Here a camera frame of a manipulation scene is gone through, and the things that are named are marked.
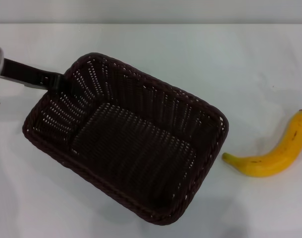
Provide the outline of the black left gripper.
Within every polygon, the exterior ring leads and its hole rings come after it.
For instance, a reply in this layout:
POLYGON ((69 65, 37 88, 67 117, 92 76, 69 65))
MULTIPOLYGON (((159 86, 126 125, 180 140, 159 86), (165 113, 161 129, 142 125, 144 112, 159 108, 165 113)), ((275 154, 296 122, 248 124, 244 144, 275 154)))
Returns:
MULTIPOLYGON (((10 59, 5 59, 1 70, 1 78, 23 84, 27 87, 59 91, 64 76, 59 73, 48 73, 10 59)), ((64 92, 73 97, 79 97, 78 86, 69 80, 64 81, 64 92)))

